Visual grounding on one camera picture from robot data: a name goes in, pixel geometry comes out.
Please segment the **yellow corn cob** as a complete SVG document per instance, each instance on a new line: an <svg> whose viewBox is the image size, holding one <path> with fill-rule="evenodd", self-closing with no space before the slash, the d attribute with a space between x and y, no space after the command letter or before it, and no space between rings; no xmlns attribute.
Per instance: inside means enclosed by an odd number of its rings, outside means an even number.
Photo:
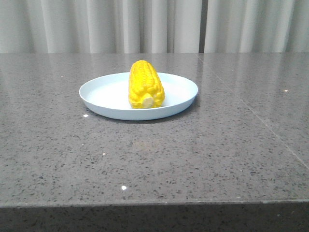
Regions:
<svg viewBox="0 0 309 232"><path fill-rule="evenodd" d="M134 109L161 107L165 91L161 80L151 63L136 61L130 69L128 100Z"/></svg>

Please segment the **light blue round plate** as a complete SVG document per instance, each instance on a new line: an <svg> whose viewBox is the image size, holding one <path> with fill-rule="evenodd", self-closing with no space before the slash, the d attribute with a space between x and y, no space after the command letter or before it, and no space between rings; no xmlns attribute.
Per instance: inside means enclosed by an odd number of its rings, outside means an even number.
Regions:
<svg viewBox="0 0 309 232"><path fill-rule="evenodd" d="M128 101L129 72L109 74L83 84L79 95L91 111L120 120L154 120L173 116L187 109L198 93L197 85L184 77L158 74L165 91L161 107L133 109Z"/></svg>

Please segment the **grey pleated curtain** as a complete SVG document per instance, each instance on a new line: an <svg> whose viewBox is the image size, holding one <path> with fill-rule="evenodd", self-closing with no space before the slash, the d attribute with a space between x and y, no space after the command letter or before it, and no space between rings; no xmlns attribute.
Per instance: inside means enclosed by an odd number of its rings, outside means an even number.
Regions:
<svg viewBox="0 0 309 232"><path fill-rule="evenodd" d="M306 0L3 0L2 53L307 52Z"/></svg>

